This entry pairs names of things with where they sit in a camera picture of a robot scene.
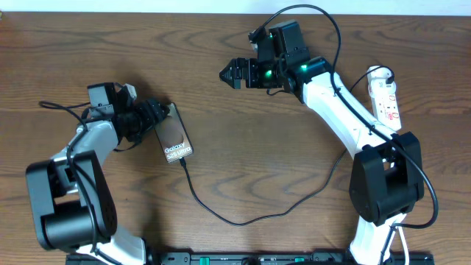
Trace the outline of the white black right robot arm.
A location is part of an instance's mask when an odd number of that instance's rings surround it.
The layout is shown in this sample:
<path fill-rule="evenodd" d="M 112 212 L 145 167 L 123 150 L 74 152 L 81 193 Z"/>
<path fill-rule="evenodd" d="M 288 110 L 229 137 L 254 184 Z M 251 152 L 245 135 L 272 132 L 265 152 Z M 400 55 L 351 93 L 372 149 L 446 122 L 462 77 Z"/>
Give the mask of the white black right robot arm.
<path fill-rule="evenodd" d="M 382 124 L 343 86 L 323 57 L 311 57 L 299 24 L 262 29 L 252 46 L 256 58 L 233 58 L 219 77 L 230 87 L 283 88 L 315 111 L 353 158 L 349 195 L 360 216 L 349 251 L 357 264 L 390 258 L 394 231 L 424 196 L 418 139 Z"/>

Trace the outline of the white power strip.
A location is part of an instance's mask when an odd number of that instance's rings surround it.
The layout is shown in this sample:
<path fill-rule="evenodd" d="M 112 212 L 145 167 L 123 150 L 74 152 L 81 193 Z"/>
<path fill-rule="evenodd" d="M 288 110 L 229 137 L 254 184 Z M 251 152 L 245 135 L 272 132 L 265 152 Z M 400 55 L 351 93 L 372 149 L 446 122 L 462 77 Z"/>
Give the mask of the white power strip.
<path fill-rule="evenodd" d="M 397 86 L 392 70 L 385 66 L 371 66 L 366 77 L 374 117 L 392 130 L 400 130 L 402 125 L 397 106 Z"/>

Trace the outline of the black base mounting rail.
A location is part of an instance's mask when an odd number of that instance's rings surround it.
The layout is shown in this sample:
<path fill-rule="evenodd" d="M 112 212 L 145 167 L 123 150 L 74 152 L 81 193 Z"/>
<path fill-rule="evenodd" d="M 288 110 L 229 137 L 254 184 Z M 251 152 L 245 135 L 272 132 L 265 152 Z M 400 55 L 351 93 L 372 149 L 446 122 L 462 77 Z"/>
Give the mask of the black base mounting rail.
<path fill-rule="evenodd" d="M 281 264 L 357 264 L 346 252 L 316 251 L 311 254 L 190 254 L 188 252 L 168 252 L 160 255 L 159 265 L 281 265 Z M 89 255 L 70 254 L 65 258 L 66 265 L 106 264 Z M 384 264 L 406 264 L 404 254 L 393 253 Z M 411 265 L 434 265 L 433 255 L 426 253 L 409 254 Z"/>

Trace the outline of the grey Galaxy smartphone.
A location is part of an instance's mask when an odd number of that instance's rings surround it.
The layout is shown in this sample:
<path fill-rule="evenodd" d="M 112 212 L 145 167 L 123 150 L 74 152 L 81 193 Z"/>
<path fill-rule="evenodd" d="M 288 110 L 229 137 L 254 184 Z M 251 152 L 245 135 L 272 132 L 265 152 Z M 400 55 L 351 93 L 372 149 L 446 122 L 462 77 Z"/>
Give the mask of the grey Galaxy smartphone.
<path fill-rule="evenodd" d="M 168 105 L 169 114 L 155 127 L 155 133 L 167 163 L 194 153 L 188 133 L 175 103 Z"/>

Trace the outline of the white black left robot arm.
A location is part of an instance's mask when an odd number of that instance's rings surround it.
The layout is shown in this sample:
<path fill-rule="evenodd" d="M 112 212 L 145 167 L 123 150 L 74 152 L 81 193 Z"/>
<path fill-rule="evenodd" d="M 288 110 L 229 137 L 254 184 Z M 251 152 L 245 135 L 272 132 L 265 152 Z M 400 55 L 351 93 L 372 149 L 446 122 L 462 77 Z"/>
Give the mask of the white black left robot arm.
<path fill-rule="evenodd" d="M 67 264 L 159 264 L 146 241 L 118 224 L 102 165 L 127 139 L 133 146 L 169 114 L 155 99 L 138 102 L 134 86 L 104 82 L 87 88 L 71 141 L 26 168 L 39 245 L 67 253 Z"/>

